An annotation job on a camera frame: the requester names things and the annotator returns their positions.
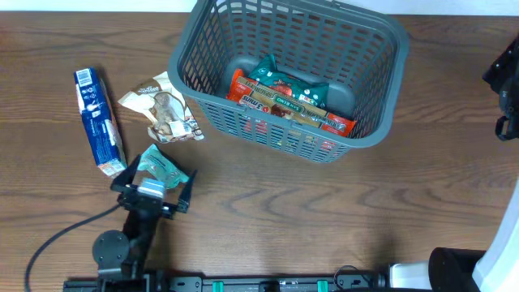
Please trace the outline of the teal small snack packet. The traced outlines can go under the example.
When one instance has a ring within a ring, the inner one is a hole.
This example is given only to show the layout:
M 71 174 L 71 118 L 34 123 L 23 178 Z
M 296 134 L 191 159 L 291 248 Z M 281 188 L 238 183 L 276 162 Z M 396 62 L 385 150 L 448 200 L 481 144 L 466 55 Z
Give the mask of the teal small snack packet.
M 179 183 L 187 183 L 189 180 L 155 144 L 150 145 L 141 155 L 138 171 L 149 172 L 157 181 L 164 183 L 167 189 L 174 189 Z

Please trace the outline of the green Nescafe coffee bag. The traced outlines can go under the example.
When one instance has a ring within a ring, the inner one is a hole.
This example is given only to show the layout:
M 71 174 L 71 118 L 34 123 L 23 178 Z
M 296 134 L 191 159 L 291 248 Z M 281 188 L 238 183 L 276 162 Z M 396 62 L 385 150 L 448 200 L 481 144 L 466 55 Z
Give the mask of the green Nescafe coffee bag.
M 326 106 L 329 84 L 308 83 L 277 69 L 273 54 L 266 55 L 248 75 L 249 79 L 258 81 L 278 92 L 298 101 L 304 101 L 315 107 L 324 109 Z

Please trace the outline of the beige brown snack pouch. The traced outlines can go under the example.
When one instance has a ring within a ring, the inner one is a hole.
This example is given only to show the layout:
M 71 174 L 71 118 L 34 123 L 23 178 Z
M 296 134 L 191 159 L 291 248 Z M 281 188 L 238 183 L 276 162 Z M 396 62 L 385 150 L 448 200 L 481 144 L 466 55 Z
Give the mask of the beige brown snack pouch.
M 183 95 L 170 82 L 167 71 L 138 84 L 118 103 L 143 114 L 151 122 L 149 136 L 159 143 L 204 138 Z

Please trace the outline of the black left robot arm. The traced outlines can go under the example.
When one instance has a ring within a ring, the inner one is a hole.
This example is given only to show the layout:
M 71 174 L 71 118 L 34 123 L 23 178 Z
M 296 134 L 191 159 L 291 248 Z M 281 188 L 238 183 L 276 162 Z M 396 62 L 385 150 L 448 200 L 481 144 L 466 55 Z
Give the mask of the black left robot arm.
M 161 219 L 186 213 L 196 173 L 192 173 L 176 204 L 167 203 L 165 184 L 145 178 L 133 183 L 140 158 L 137 157 L 110 186 L 116 191 L 118 207 L 128 211 L 121 230 L 99 235 L 92 246 L 97 262 L 97 291 L 167 291 L 169 285 L 161 271 L 147 271 L 145 263 Z

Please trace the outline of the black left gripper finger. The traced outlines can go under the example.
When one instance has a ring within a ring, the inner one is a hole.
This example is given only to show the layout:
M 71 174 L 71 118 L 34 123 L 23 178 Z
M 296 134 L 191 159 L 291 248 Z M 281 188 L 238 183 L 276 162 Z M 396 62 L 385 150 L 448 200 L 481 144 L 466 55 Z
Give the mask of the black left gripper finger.
M 189 177 L 188 181 L 185 183 L 184 188 L 182 189 L 182 192 L 180 193 L 178 197 L 178 204 L 177 204 L 177 212 L 178 213 L 187 213 L 190 203 L 191 203 L 191 193 L 192 193 L 192 187 L 193 183 L 195 181 L 195 176 L 197 175 L 197 170 L 194 170 L 191 176 Z
M 133 183 L 133 181 L 137 173 L 140 160 L 141 155 L 139 154 L 132 161 L 132 163 L 112 181 L 110 185 L 111 191 L 127 193 L 137 189 L 137 186 Z

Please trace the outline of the orange yellow spaghetti packet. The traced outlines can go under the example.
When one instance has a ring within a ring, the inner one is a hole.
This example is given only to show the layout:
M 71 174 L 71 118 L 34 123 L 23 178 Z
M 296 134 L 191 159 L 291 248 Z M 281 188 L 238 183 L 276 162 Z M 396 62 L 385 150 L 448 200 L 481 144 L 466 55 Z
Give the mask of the orange yellow spaghetti packet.
M 298 101 L 257 80 L 250 79 L 244 75 L 242 69 L 234 71 L 226 98 L 239 105 L 343 137 L 346 137 L 357 123 L 304 101 Z

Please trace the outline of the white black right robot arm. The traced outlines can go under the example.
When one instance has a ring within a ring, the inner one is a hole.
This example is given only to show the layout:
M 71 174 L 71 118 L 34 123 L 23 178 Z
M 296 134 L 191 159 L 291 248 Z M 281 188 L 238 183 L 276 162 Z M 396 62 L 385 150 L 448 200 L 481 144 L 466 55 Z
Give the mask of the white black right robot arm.
M 495 124 L 501 141 L 518 138 L 518 39 L 483 74 L 499 95 L 503 115 Z M 429 260 L 394 264 L 375 288 L 381 291 L 517 291 L 518 189 L 515 189 L 500 227 L 486 251 L 435 248 Z

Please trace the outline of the blue carton box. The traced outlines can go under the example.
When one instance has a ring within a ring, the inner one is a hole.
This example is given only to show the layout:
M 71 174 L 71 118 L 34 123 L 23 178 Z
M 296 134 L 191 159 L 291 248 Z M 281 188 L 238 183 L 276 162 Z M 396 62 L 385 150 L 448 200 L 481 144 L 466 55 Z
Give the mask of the blue carton box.
M 97 167 L 111 178 L 127 167 L 105 83 L 93 67 L 74 73 L 79 114 Z

